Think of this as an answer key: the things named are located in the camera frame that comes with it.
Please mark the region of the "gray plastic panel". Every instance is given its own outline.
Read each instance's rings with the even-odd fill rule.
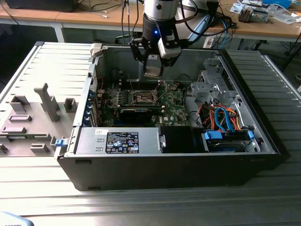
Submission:
[[[49,134],[69,137],[75,113],[67,113],[64,107],[67,98],[79,102],[84,81],[89,68],[90,45],[70,45],[63,43],[44,43],[35,46],[30,55],[25,59],[20,69],[16,72],[9,90],[0,103],[0,129],[4,127],[25,127],[26,134]],[[51,122],[49,115],[41,106],[40,96],[34,88],[41,87],[44,83],[49,86],[48,93],[54,96],[59,110],[59,121]],[[25,96],[29,105],[23,105],[24,114],[29,115],[31,121],[10,121],[9,117],[16,115],[9,102],[15,95]],[[1,143],[8,148],[5,155],[1,156],[48,156],[53,155],[53,145],[50,139],[15,139],[12,142],[5,138]],[[49,152],[33,153],[30,150],[32,143],[45,143]]]
[[[255,51],[227,52],[286,148],[300,151],[300,95],[268,57]]]

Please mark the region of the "blue latch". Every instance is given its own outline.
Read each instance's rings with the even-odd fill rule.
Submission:
[[[55,141],[55,146],[56,147],[66,147],[68,144],[68,139],[57,139]]]
[[[95,95],[95,93],[94,93],[92,90],[89,89],[89,97],[90,97],[90,98],[91,98],[91,97],[94,97],[94,95]]]
[[[90,122],[89,118],[84,117],[82,123],[84,124],[84,126],[91,126],[91,122]]]
[[[254,138],[254,133],[252,131],[249,131],[248,135],[249,135],[249,137],[250,137],[251,140]]]
[[[206,140],[221,140],[222,139],[222,133],[220,131],[215,130],[207,130],[205,133],[205,139]]]

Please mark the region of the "wooden table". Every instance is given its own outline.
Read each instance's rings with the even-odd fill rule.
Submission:
[[[96,30],[116,30],[121,31],[121,8],[116,7],[108,9],[108,13],[100,13],[107,15],[108,18],[96,15],[92,12],[86,12],[77,9],[73,13],[64,13],[57,11],[45,10],[29,10],[29,9],[10,9],[6,2],[2,0],[5,9],[17,20],[21,25],[34,26],[50,26],[55,29],[59,42],[64,42],[63,28],[80,28],[80,29],[96,29]],[[92,0],[93,4],[105,2],[105,0]],[[225,15],[230,16],[237,23],[237,29],[234,38],[256,39],[256,40],[280,40],[280,41],[295,41],[301,32],[301,24],[284,24],[270,18],[267,24],[262,23],[241,23],[238,21],[238,14],[229,12],[231,5],[235,0],[221,0],[221,8]],[[119,4],[119,0],[114,0],[111,4],[105,7]],[[82,5],[88,10],[88,3]],[[290,10],[301,10],[301,7],[293,7]],[[139,20],[136,25],[136,31],[142,31],[143,24],[143,6],[139,4]],[[130,27],[135,24],[137,17],[136,4],[130,3]],[[0,23],[15,24],[11,17],[0,6]],[[127,30],[127,13],[125,10],[124,29]],[[217,26],[210,28],[208,32],[220,31],[221,27]],[[189,34],[189,31],[184,28],[184,33]]]

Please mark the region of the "power supply label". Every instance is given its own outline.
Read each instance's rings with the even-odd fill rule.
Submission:
[[[108,154],[139,153],[138,132],[108,132],[105,152]]]

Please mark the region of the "table leg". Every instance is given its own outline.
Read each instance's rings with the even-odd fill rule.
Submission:
[[[52,27],[55,29],[55,34],[58,42],[65,42],[63,35],[63,26],[61,23],[54,23]]]
[[[260,40],[259,42],[256,43],[256,45],[253,47],[254,51],[257,51],[259,49],[259,46],[264,42],[264,40]]]

